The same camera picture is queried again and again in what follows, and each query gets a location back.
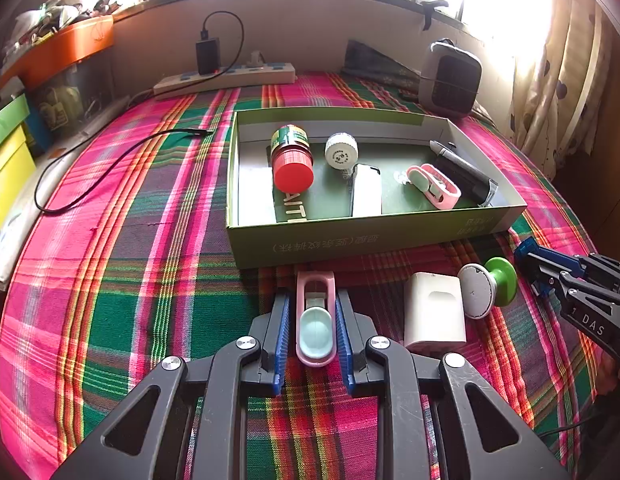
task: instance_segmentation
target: white wall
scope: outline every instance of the white wall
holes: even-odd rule
[[[197,69],[195,42],[213,10],[231,10],[245,25],[242,58],[261,50],[268,61],[291,62],[298,71],[338,71],[349,39],[358,40],[420,70],[427,46],[450,38],[482,62],[478,101],[501,131],[508,125],[514,62],[490,52],[465,32],[375,0],[181,0],[152,7],[115,23],[113,69],[117,92],[135,94],[164,76]],[[238,24],[231,16],[208,21],[221,44],[222,64],[236,55]]]

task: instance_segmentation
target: metal bolt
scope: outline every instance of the metal bolt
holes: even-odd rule
[[[176,370],[181,366],[181,359],[176,355],[168,356],[161,361],[161,366],[164,370]]]
[[[239,339],[236,340],[236,345],[241,350],[249,350],[250,348],[254,348],[256,344],[257,340],[249,335],[241,336]]]
[[[466,359],[461,354],[448,354],[445,357],[446,364],[451,368],[461,368],[466,364]]]
[[[377,350],[385,350],[390,346],[390,340],[382,335],[375,335],[370,340],[370,346],[372,346],[372,348],[376,348]]]

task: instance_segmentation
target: open box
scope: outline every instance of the open box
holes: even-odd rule
[[[288,218],[286,212],[282,218],[280,205],[285,197],[273,189],[270,139],[285,124],[304,129],[312,145],[314,183],[308,191],[293,198],[295,203],[311,202],[304,208],[306,218],[300,214]],[[324,158],[317,155],[322,153],[328,137],[337,132],[347,132],[356,138],[359,162],[366,164],[370,163],[366,157],[372,158],[372,162],[376,162],[376,157],[387,165],[389,159],[382,160],[379,154],[401,146],[395,152],[397,171],[405,171],[411,164],[430,162],[430,158],[434,160],[435,155],[428,147],[430,140],[442,144],[453,142],[457,155],[496,181],[499,188],[487,207],[468,206],[460,200],[451,210],[437,210],[430,205],[422,210],[405,211],[406,201],[402,197],[417,200],[413,197],[418,197],[420,192],[411,184],[393,182],[391,173],[396,171],[387,168],[384,171],[381,167],[383,211],[380,216],[343,216],[337,204],[336,209],[331,209],[333,218],[325,218],[323,211],[320,216],[324,218],[312,219],[313,210],[329,202],[322,186],[333,177],[341,178],[338,170],[328,168]],[[417,202],[414,204],[416,209],[420,208]],[[344,203],[343,211],[347,208],[349,205]],[[240,269],[378,253],[495,233],[507,230],[525,208],[526,203],[503,173],[446,119],[394,110],[339,107],[264,108],[234,115],[226,228]]]

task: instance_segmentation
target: orange bin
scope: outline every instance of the orange bin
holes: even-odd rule
[[[18,76],[26,90],[34,90],[73,63],[114,44],[114,19],[99,16],[63,28],[32,47],[0,77],[0,89]]]

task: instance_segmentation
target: plaid tablecloth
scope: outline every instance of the plaid tablecloth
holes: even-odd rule
[[[42,217],[24,248],[0,333],[0,427],[33,479],[47,479],[106,413],[158,361],[200,358],[245,335],[295,272],[330,269],[355,309],[379,332],[402,339],[402,286],[414,272],[456,274],[492,256],[512,260],[533,235],[568,254],[592,249],[564,200],[522,155],[472,119],[458,126],[501,168],[528,203],[509,232],[412,250],[298,266],[238,270],[224,229],[232,114],[277,106],[353,106],[421,112],[393,89],[332,74],[291,85],[226,89],[129,110],[81,155],[52,198],[79,195],[127,147],[164,128],[214,136],[150,140],[80,206]],[[579,420],[592,402],[595,347],[537,304],[520,281],[515,301],[468,322],[462,353],[535,431]],[[579,430],[547,439],[574,470]],[[350,399],[338,364],[310,369],[288,360],[277,399],[251,400],[249,477],[372,479],[376,402]],[[432,477],[439,478],[431,450]]]

